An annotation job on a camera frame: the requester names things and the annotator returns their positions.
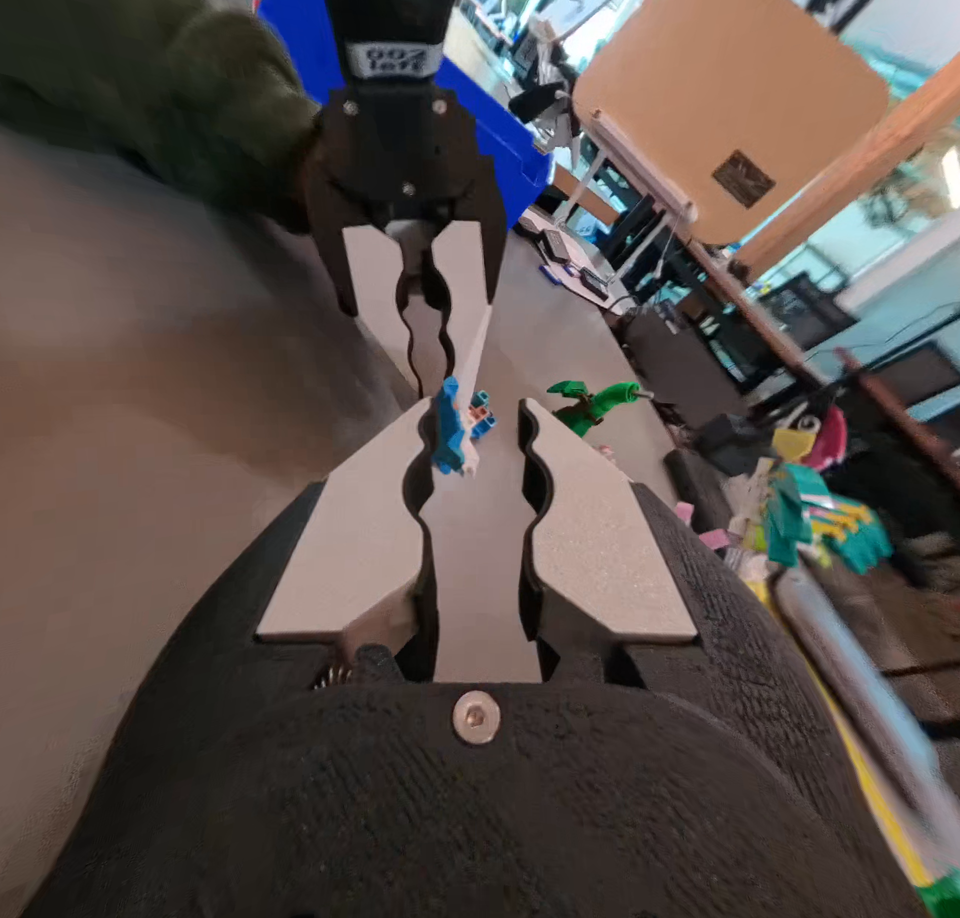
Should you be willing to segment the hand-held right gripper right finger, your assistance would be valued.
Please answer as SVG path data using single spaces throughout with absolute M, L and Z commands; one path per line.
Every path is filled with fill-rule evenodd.
M 541 679 L 603 681 L 630 648 L 690 648 L 699 632 L 638 497 L 617 465 L 533 398 L 519 402 L 523 535 L 518 605 Z

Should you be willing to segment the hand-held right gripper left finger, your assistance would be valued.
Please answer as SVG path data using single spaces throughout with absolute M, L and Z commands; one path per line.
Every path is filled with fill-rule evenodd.
M 440 625 L 430 532 L 434 491 L 424 398 L 330 471 L 256 627 L 263 643 L 320 644 L 353 665 L 360 648 L 430 682 Z

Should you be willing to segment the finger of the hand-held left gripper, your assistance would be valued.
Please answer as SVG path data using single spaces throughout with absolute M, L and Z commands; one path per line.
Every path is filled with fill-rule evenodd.
M 432 241 L 430 264 L 440 291 L 438 327 L 428 338 L 427 381 L 454 378 L 458 404 L 467 408 L 493 315 L 488 300 L 481 227 L 475 221 L 453 221 Z
M 412 332 L 402 317 L 402 246 L 373 225 L 342 230 L 357 320 L 421 399 L 424 386 L 411 365 Z

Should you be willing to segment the person's left forearm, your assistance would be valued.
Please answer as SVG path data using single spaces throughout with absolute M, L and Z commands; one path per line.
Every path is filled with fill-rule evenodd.
M 320 113 L 274 32 L 227 0 L 1 0 L 3 127 L 294 235 Z

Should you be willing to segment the green lego plant pink flowers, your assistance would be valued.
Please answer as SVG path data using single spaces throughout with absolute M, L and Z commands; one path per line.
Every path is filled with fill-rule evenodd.
M 615 408 L 641 400 L 651 400 L 654 395 L 635 381 L 618 382 L 599 392 L 593 392 L 587 384 L 577 380 L 564 380 L 551 385 L 547 394 L 562 397 L 568 404 L 553 412 L 554 417 L 571 432 L 584 439 Z

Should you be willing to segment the blue plastic bin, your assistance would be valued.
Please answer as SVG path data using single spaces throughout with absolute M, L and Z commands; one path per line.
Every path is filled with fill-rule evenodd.
M 287 48 L 307 96 L 326 106 L 345 84 L 326 1 L 260 0 L 257 14 Z M 493 160 L 507 228 L 514 228 L 549 185 L 552 157 L 539 150 L 533 132 L 452 60 L 443 59 L 435 79 L 473 115 L 478 150 Z

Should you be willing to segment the black foam cylinder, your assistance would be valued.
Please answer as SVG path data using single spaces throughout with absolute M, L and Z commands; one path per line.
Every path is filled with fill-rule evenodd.
M 663 457 L 678 500 L 692 506 L 690 527 L 697 533 L 728 529 L 734 516 L 722 486 L 722 475 L 689 448 L 675 448 Z

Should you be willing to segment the grey metal pole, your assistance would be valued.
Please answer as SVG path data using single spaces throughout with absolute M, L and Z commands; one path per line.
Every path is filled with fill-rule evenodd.
M 957 866 L 958 797 L 919 722 L 806 570 L 795 566 L 777 577 L 774 605 L 918 825 L 946 860 Z

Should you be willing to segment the black monitor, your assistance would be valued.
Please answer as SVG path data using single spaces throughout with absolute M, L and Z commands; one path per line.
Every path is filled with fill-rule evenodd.
M 858 318 L 823 290 L 806 271 L 760 295 L 762 307 L 805 352 L 814 350 L 854 325 Z

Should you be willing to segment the tan board panel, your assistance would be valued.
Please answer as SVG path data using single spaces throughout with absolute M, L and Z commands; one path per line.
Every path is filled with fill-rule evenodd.
M 702 245 L 748 237 L 885 117 L 889 89 L 791 0 L 643 0 L 574 86 L 582 130 Z

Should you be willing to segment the wooden beam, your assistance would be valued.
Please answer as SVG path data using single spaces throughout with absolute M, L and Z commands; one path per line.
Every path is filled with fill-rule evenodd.
M 735 259 L 747 277 L 760 277 L 778 264 L 926 146 L 958 113 L 959 56 L 955 55 L 743 245 Z

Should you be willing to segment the green plastic bin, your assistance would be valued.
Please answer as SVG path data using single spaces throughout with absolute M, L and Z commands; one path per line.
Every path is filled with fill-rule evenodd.
M 931 917 L 959 917 L 959 870 L 953 868 L 942 876 L 914 870 L 910 881 Z

